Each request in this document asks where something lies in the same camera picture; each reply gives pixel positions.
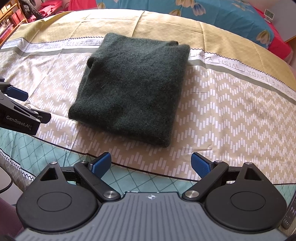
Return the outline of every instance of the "gray stripe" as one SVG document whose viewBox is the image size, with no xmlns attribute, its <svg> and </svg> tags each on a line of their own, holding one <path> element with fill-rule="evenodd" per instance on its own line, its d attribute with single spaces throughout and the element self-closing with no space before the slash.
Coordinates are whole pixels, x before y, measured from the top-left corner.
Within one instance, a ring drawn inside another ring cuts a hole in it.
<svg viewBox="0 0 296 241">
<path fill-rule="evenodd" d="M 57 55 L 57 54 L 67 54 L 67 53 L 93 53 L 97 50 L 97 48 L 75 48 L 75 49 L 61 49 L 61 50 L 56 50 L 56 51 L 49 51 L 49 52 L 33 52 L 33 53 L 26 53 L 21 51 L 18 47 L 11 47 L 11 48 L 7 48 L 7 49 L 0 49 L 0 53 L 1 52 L 7 52 L 7 51 L 15 51 L 18 55 L 22 56 L 22 57 L 27 57 L 27 56 L 50 56 L 50 55 Z M 228 68 L 222 67 L 222 66 L 216 66 L 216 65 L 211 65 L 211 64 L 205 64 L 203 61 L 197 59 L 197 60 L 189 60 L 188 61 L 189 65 L 195 66 L 195 65 L 199 65 L 202 66 L 206 69 L 212 69 L 218 72 L 224 72 L 224 73 L 228 73 L 231 74 L 232 76 L 248 81 L 254 85 L 257 86 L 261 86 L 265 89 L 268 89 L 270 91 L 276 92 L 278 93 L 281 97 L 285 98 L 286 100 L 288 100 L 289 102 L 293 103 L 294 105 L 296 105 L 296 100 L 292 99 L 291 97 L 287 96 L 286 94 L 282 93 L 281 91 L 279 91 L 278 89 L 262 83 L 258 80 L 254 80 L 248 76 L 239 74 L 233 70 L 230 70 Z"/>
<path fill-rule="evenodd" d="M 61 50 L 55 50 L 55 51 L 49 51 L 49 52 L 26 53 L 21 51 L 18 47 L 11 47 L 7 49 L 0 49 L 0 53 L 7 52 L 7 51 L 15 51 L 18 55 L 22 57 L 27 57 L 27 56 L 50 56 L 50 55 L 57 55 L 59 53 L 93 53 L 96 50 L 97 48 L 76 48 L 76 49 L 61 49 Z"/>
<path fill-rule="evenodd" d="M 197 60 L 189 60 L 188 62 L 192 66 L 200 65 L 200 66 L 202 66 L 202 67 L 204 67 L 206 69 L 212 69 L 212 70 L 215 70 L 215 71 L 218 71 L 218 72 L 222 72 L 222 73 L 224 72 L 224 73 L 231 74 L 232 76 L 234 76 L 236 78 L 239 78 L 241 80 L 245 80 L 245 81 L 250 82 L 250 83 L 252 83 L 254 85 L 261 86 L 262 88 L 265 88 L 265 89 L 268 89 L 270 91 L 276 92 L 278 95 L 285 98 L 287 101 L 289 101 L 292 104 L 296 105 L 296 100 L 294 100 L 293 98 L 287 96 L 286 94 L 279 91 L 278 89 L 276 89 L 276 88 L 274 88 L 274 87 L 272 87 L 272 86 L 270 86 L 268 84 L 262 83 L 262 82 L 260 82 L 258 80 L 252 79 L 251 77 L 248 77 L 248 76 L 245 76 L 243 74 L 237 73 L 237 72 L 235 72 L 233 70 L 230 70 L 230 69 L 222 67 L 222 66 L 205 64 L 203 61 L 201 61 L 199 59 L 197 59 Z"/>
</svg>

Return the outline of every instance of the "folded cloth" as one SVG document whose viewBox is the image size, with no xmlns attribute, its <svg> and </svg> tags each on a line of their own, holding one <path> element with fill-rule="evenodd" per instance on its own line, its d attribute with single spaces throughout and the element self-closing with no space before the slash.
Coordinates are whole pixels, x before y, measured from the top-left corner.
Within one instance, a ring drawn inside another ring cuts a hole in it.
<svg viewBox="0 0 296 241">
<path fill-rule="evenodd" d="M 109 33 L 87 60 L 70 119 L 168 147 L 190 47 Z"/>
</svg>

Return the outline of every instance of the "yellow fabric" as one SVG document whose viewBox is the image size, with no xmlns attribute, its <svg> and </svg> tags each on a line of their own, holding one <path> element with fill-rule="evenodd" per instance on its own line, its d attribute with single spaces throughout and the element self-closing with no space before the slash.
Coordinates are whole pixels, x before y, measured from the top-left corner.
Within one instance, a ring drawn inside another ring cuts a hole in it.
<svg viewBox="0 0 296 241">
<path fill-rule="evenodd" d="M 215 26 L 168 14 L 127 9 L 64 12 L 23 24 L 10 40 L 25 37 L 29 42 L 39 43 L 103 37 L 109 32 L 189 44 L 191 48 L 239 60 L 296 90 L 296 80 L 289 65 L 267 49 Z"/>
</svg>

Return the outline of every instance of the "purple fabric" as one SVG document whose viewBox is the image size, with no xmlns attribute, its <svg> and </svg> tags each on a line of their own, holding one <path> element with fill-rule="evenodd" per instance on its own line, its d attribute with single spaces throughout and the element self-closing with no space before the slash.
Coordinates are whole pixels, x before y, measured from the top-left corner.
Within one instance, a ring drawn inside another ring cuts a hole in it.
<svg viewBox="0 0 296 241">
<path fill-rule="evenodd" d="M 0 198 L 0 235 L 15 237 L 22 231 L 15 207 Z"/>
</svg>

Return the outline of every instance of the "blue floral bedsheet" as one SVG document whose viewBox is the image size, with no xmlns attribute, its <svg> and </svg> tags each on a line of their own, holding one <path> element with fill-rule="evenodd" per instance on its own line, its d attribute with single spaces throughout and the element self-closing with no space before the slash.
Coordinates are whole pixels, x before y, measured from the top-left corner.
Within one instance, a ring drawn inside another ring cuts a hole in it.
<svg viewBox="0 0 296 241">
<path fill-rule="evenodd" d="M 268 48 L 274 33 L 243 0 L 96 0 L 97 7 L 147 10 L 191 18 L 214 25 Z"/>
</svg>

